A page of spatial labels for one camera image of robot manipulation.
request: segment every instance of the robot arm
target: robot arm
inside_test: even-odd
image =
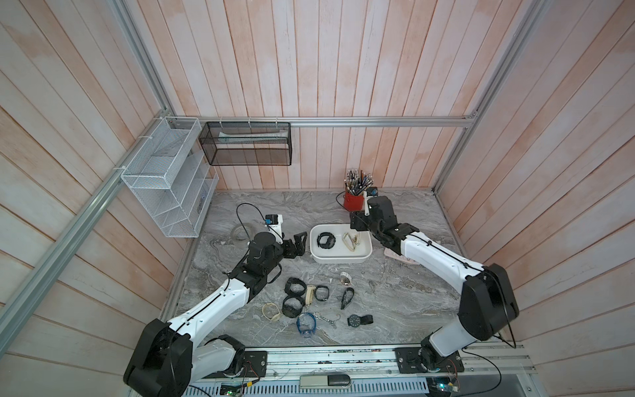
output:
[[[461,294],[458,318],[421,341],[421,367],[438,370],[455,351],[488,340],[518,316],[507,272],[496,264],[484,266],[433,242],[410,224],[400,224],[385,196],[368,200],[368,214],[351,213],[351,229],[370,230],[383,246],[412,259],[447,281]]]
[[[273,233],[256,234],[248,252],[216,291],[167,323],[154,320],[144,328],[124,382],[143,397],[173,397],[183,395],[190,382],[210,373],[239,373],[244,345],[236,339],[221,335],[198,346],[221,321],[264,288],[268,275],[285,255],[291,256]]]

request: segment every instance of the wire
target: wire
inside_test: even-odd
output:
[[[167,348],[167,355],[168,358],[170,359],[170,370],[172,371],[172,380],[174,381],[174,387],[177,386],[177,376],[174,374],[174,364],[172,363],[172,343],[174,343],[174,336],[177,334],[177,332],[181,329],[181,327],[183,327],[185,325],[185,323],[182,323],[181,325],[178,326],[178,328],[172,332],[172,336],[170,337],[170,344]]]
[[[496,383],[496,386],[492,387],[491,389],[487,389],[487,390],[483,390],[483,391],[476,391],[476,392],[474,392],[474,393],[465,393],[465,394],[460,394],[460,395],[458,395],[458,396],[454,396],[454,397],[465,397],[465,396],[473,396],[474,394],[487,393],[488,391],[492,391],[492,390],[494,390],[494,389],[496,389],[497,387],[499,387],[499,386],[500,386],[500,383],[503,381],[503,375],[502,375],[502,373],[500,373],[500,370],[498,369],[498,367],[496,366],[496,364],[494,364],[493,362],[491,362],[491,360],[490,360],[489,358],[485,358],[485,357],[480,356],[480,355],[478,355],[478,354],[476,354],[476,353],[470,353],[470,352],[468,352],[468,351],[465,351],[465,347],[464,347],[463,349],[461,349],[461,351],[462,351],[463,353],[471,354],[471,355],[473,355],[473,356],[477,356],[477,357],[480,357],[480,358],[482,358],[482,359],[484,359],[484,360],[489,361],[489,363],[490,363],[490,364],[492,364],[492,365],[494,366],[494,368],[496,368],[496,371],[498,371],[498,383]]]
[[[240,260],[238,261],[238,263],[236,264],[236,266],[238,266],[239,264],[243,263],[244,259],[247,257],[247,254],[249,254],[249,248],[247,248],[247,252],[244,253],[243,257],[240,258]],[[225,285],[225,289],[223,290],[223,292],[227,291],[227,289],[229,288],[229,282],[231,281],[229,274],[231,272],[222,272],[224,275],[227,276],[227,285]]]
[[[201,388],[200,388],[200,387],[198,387],[198,386],[193,386],[193,385],[189,384],[189,385],[187,385],[187,387],[192,387],[192,388],[194,388],[194,389],[200,390],[200,391],[202,391],[203,393],[205,393],[205,395],[207,395],[207,396],[211,397],[211,395],[210,395],[209,393],[207,393],[205,390],[201,389]]]
[[[515,348],[517,347],[517,345],[516,345],[516,338],[514,337],[514,331],[512,330],[512,326],[511,326],[511,324],[509,323],[509,314],[507,313],[507,299],[505,299],[505,295],[503,294],[503,288],[501,287],[500,282],[498,281],[498,277],[496,276],[496,274],[495,274],[493,271],[489,270],[489,269],[488,269],[487,267],[485,267],[485,266],[483,266],[483,269],[482,269],[482,270],[481,270],[481,269],[477,269],[477,268],[476,268],[476,267],[474,267],[474,266],[471,266],[471,265],[470,265],[470,264],[468,264],[467,262],[464,262],[464,261],[460,260],[459,258],[455,257],[454,255],[452,255],[452,254],[450,254],[450,253],[448,253],[448,252],[445,252],[444,250],[440,249],[439,247],[437,247],[437,246],[433,245],[433,241],[432,241],[432,240],[427,240],[427,241],[426,241],[426,240],[422,239],[421,237],[417,236],[416,234],[409,234],[409,236],[416,237],[416,238],[418,238],[419,240],[421,240],[421,241],[423,241],[424,243],[426,243],[428,246],[431,246],[431,247],[433,247],[433,248],[435,248],[435,249],[437,249],[437,250],[439,250],[439,251],[443,252],[443,253],[444,253],[444,254],[446,254],[447,256],[449,256],[449,257],[451,257],[451,258],[453,258],[453,259],[455,259],[455,260],[459,261],[459,262],[460,262],[463,266],[465,266],[466,268],[468,267],[468,268],[470,268],[470,269],[472,269],[472,270],[476,270],[476,271],[479,271],[479,272],[480,272],[480,271],[483,271],[483,272],[485,272],[485,273],[488,273],[488,274],[489,274],[489,275],[490,275],[490,276],[494,279],[494,282],[496,282],[496,287],[498,288],[498,293],[500,294],[500,297],[501,297],[501,298],[502,298],[502,300],[503,300],[503,310],[504,310],[504,312],[505,312],[505,320],[507,320],[507,328],[509,329],[509,333],[510,333],[510,335],[511,335],[511,337],[512,337],[512,341],[514,342],[514,344],[513,344],[513,345],[511,345],[509,342],[507,342],[505,339],[503,339],[503,338],[500,336],[500,332],[498,333],[498,334],[499,334],[499,336],[494,335],[494,337],[496,337],[496,338],[498,338],[498,339],[502,340],[502,341],[503,341],[503,342],[505,342],[505,343],[506,343],[509,347],[511,347],[511,348],[513,348],[513,349],[515,349]]]
[[[287,370],[286,373],[284,375],[282,375],[280,378],[272,379],[272,380],[280,380],[280,379],[284,378],[285,376],[289,375],[289,372],[291,372],[291,370]]]
[[[452,359],[450,359],[450,358],[448,358],[448,361],[450,363],[452,363],[452,366],[454,367],[454,378],[456,378],[456,380],[457,380],[457,388],[458,388],[458,390],[461,390],[461,382],[459,382],[459,380],[458,380],[457,365],[454,364],[454,361],[452,361]]]
[[[243,364],[243,368],[244,368],[244,374],[243,374],[243,379],[240,382],[240,394],[244,394],[244,378],[247,376],[247,367],[245,366],[245,364]]]
[[[258,377],[258,380],[260,380],[260,375],[256,372],[255,369],[253,369],[253,365],[251,365],[251,361],[245,361],[245,362],[249,363],[249,367],[251,368],[251,371],[253,372],[254,375]]]
[[[260,217],[262,218],[262,222],[265,222],[265,225],[267,225],[267,228],[269,230],[271,230],[272,232],[276,233],[277,236],[280,237],[280,240],[283,240],[282,236],[280,236],[280,234],[277,231],[275,231],[271,226],[269,226],[267,224],[267,220],[265,219],[264,216],[262,216],[262,212],[260,212],[260,209],[257,206],[255,206],[255,205],[253,205],[251,203],[240,203],[240,204],[238,204],[236,206],[236,216],[238,217],[238,221],[240,222],[241,226],[243,227],[243,230],[244,230],[245,234],[247,235],[247,238],[250,241],[251,241],[251,237],[249,237],[249,233],[247,232],[247,228],[244,226],[243,221],[240,219],[240,215],[238,215],[238,208],[240,208],[241,205],[251,205],[252,207],[256,208],[258,210],[258,213],[260,214]]]

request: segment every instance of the white wire basket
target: white wire basket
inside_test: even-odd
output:
[[[200,132],[197,118],[163,118],[121,178],[130,189],[170,189]]]
[[[203,151],[189,155],[171,189],[130,189],[166,237],[198,237],[218,174],[209,177]]]
[[[121,177],[166,237],[198,237],[218,184],[203,151],[188,155],[200,131],[196,118],[161,120]]]

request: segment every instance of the metal base plate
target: metal base plate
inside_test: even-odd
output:
[[[410,363],[411,360],[418,358],[419,349],[419,347],[398,347],[395,349],[395,356],[397,356],[397,367],[399,367],[399,373],[424,372],[420,366]],[[465,368],[463,367],[463,361],[460,359],[458,351],[449,355],[448,358],[441,362],[441,370],[439,371],[439,373],[453,372],[454,366],[457,367],[457,372],[465,371]]]
[[[267,375],[267,351],[265,350],[254,350],[254,351],[246,351],[244,352],[244,360],[245,367],[247,368],[247,378],[264,378]],[[214,372],[204,379],[214,379],[221,378],[223,380],[227,380],[228,378],[222,372]]]

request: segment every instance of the wooden wall panel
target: wooden wall panel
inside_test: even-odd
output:
[[[468,256],[507,269],[551,396],[635,390],[634,22],[555,2],[440,191]]]
[[[177,112],[228,117],[470,113],[531,3],[127,2]],[[459,133],[302,128],[291,167],[220,171],[228,189],[335,188],[357,167],[379,187],[430,187]]]
[[[107,3],[3,1],[0,48],[3,306],[160,106]],[[0,360],[3,391],[120,393],[183,244],[123,190]]]

